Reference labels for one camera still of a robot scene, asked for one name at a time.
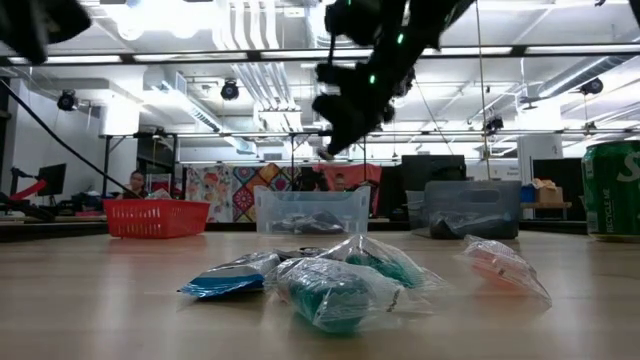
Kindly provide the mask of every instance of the ceiling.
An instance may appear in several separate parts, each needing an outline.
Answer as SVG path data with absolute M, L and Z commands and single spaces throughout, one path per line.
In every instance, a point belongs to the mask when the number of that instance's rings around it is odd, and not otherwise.
M 156 16 L 161 20 L 153 23 L 149 20 L 148 28 L 139 38 L 127 41 L 119 33 L 119 24 L 123 21 L 119 13 L 114 11 L 116 5 L 100 5 L 99 1 L 83 1 L 94 17 L 94 25 L 80 36 L 51 46 L 51 54 L 95 54 L 95 53 L 170 53 L 179 51 L 214 51 L 225 50 L 216 46 L 213 34 L 220 19 L 226 17 L 228 24 L 222 29 L 222 36 L 237 35 L 238 17 L 236 9 L 243 5 L 245 22 L 243 28 L 246 44 L 235 38 L 235 45 L 240 49 L 246 46 L 257 48 L 268 46 L 269 36 L 273 35 L 277 46 L 283 49 L 304 49 L 318 46 L 322 39 L 321 21 L 324 13 L 322 4 L 313 0 L 278 1 L 275 6 L 275 26 L 269 28 L 266 11 L 268 1 L 256 2 L 259 7 L 260 32 L 262 44 L 252 41 L 249 25 L 252 10 L 256 7 L 247 1 L 231 1 L 230 9 L 224 7 L 226 1 L 213 3 L 189 3 L 181 7 L 180 12 L 159 10 L 166 4 L 178 0 L 154 0 L 155 10 L 147 11 L 145 17 Z M 482 45 L 518 45 L 518 44 L 597 44 L 632 42 L 640 35 L 638 25 L 629 11 L 625 1 L 608 0 L 602 7 L 594 7 L 593 0 L 480 0 L 479 14 L 475 6 L 458 20 L 442 37 L 443 46 L 477 46 Z M 179 38 L 167 28 L 189 24 L 192 37 Z M 2 50 L 4 55 L 9 50 Z M 532 116 L 523 116 L 527 104 L 518 103 L 521 96 L 531 95 L 541 84 L 558 77 L 576 63 L 584 62 L 584 58 L 576 57 L 537 57 L 537 58 L 490 58 L 490 59 L 428 59 L 416 64 L 417 86 L 403 99 L 396 102 L 397 115 L 393 124 L 385 125 L 385 131 L 434 130 L 436 124 L 440 130 L 476 130 L 482 128 L 482 109 L 489 109 L 487 115 L 501 115 L 505 120 L 505 129 L 539 129 L 537 120 Z M 326 126 L 310 108 L 314 96 L 320 91 L 315 82 L 313 63 L 284 62 L 280 65 L 280 73 L 288 83 L 291 102 L 287 103 L 286 112 L 299 113 L 299 124 L 291 123 L 289 130 L 320 129 Z M 39 83 L 56 78 L 95 78 L 102 77 L 114 81 L 127 88 L 126 79 L 129 73 L 144 73 L 145 86 L 140 89 L 132 85 L 128 90 L 139 97 L 147 111 L 141 114 L 141 124 L 159 125 L 172 131 L 202 131 L 183 108 L 157 91 L 152 86 L 159 85 L 159 80 L 175 84 L 175 74 L 181 74 L 188 83 L 187 95 L 197 106 L 214 117 L 225 128 L 231 131 L 258 131 L 255 116 L 257 114 L 254 97 L 249 93 L 242 79 L 238 80 L 240 95 L 233 101 L 224 101 L 220 96 L 221 86 L 225 79 L 238 77 L 238 65 L 234 64 L 201 64 L 201 65 L 158 65 L 151 67 L 114 66 L 109 69 L 89 67 L 75 68 L 38 68 L 34 69 L 33 79 Z M 278 74 L 278 67 L 273 66 Z M 267 79 L 268 88 L 274 98 L 277 89 L 272 80 L 273 73 L 258 67 Z M 601 128 L 633 127 L 638 116 L 634 110 L 637 105 L 636 94 L 640 90 L 640 60 L 638 58 L 624 62 L 599 75 L 604 83 L 604 91 L 598 95 L 587 95 L 567 91 L 551 100 L 538 102 L 536 106 L 545 106 L 553 102 L 560 105 L 561 117 L 554 128 L 580 128 L 586 120 L 603 120 Z M 259 79 L 253 79 L 257 86 L 264 88 Z M 297 108 L 291 108 L 295 102 Z M 629 110 L 618 114 L 621 109 Z M 271 123 L 266 123 L 266 130 Z M 580 141 L 582 136 L 565 139 L 567 142 Z M 479 137 L 456 137 L 448 141 L 460 144 L 454 151 L 465 153 L 481 144 Z M 513 144 L 515 138 L 504 140 L 494 137 L 492 141 L 500 141 L 502 146 Z M 425 143 L 423 150 L 442 147 L 435 142 L 442 142 L 441 137 L 415 136 L 380 136 L 371 138 L 370 143 Z M 229 146 L 220 139 L 185 140 L 183 146 Z

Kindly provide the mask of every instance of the clear plastic bin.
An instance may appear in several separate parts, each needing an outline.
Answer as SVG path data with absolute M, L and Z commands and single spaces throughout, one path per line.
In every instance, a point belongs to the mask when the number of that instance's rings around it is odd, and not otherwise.
M 339 221 L 344 232 L 366 234 L 369 224 L 371 188 L 353 192 L 271 191 L 254 188 L 257 231 L 261 234 L 283 233 L 282 223 L 292 217 L 311 217 L 329 213 Z
M 423 223 L 434 238 L 514 239 L 520 188 L 520 181 L 431 181 L 425 185 Z
M 409 228 L 419 229 L 424 226 L 423 219 L 426 214 L 424 210 L 424 191 L 406 191 L 407 193 L 407 215 L 409 215 Z

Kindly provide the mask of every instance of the sprite can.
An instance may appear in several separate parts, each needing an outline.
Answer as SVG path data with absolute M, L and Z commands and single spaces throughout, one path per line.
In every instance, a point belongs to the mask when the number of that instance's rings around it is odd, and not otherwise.
M 589 235 L 604 241 L 640 240 L 640 141 L 589 146 L 582 181 Z

